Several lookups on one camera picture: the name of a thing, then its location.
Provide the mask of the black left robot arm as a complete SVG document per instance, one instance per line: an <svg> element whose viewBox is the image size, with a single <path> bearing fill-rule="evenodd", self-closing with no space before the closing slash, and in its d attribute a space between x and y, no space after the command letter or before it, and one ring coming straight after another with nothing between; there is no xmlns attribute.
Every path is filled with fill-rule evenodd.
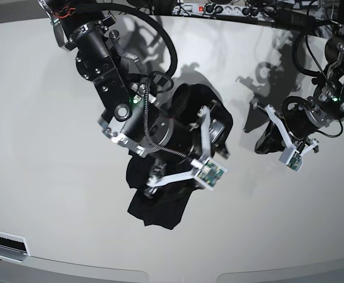
<svg viewBox="0 0 344 283"><path fill-rule="evenodd" d="M319 25L336 27L325 45L327 65L319 67L318 71L307 70L299 63L297 49ZM307 21L293 44L292 61L300 73L312 78L316 88L308 98L288 96L276 116L281 119L292 143L301 150L311 134L320 133L322 127L333 121L344 121L344 1L340 1L334 21Z"/></svg>

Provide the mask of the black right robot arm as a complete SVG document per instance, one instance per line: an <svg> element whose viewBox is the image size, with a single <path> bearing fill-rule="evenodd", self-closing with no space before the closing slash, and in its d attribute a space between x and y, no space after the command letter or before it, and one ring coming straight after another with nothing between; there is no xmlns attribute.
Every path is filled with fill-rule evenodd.
<svg viewBox="0 0 344 283"><path fill-rule="evenodd" d="M178 172L190 157L202 152L199 133L192 128L202 106L223 131L211 140L211 154L229 157L225 145L233 120L211 88L203 84L174 85L177 53L168 33L150 16L121 4L96 1L40 1L54 27L61 48L77 49L79 74L94 83L104 105L102 119L110 137L124 135L131 156L128 178L146 177L161 160ZM163 39L171 57L166 72L147 71L138 57L124 52L112 29L113 11L133 15L149 24ZM122 124L120 130L109 125Z"/></svg>

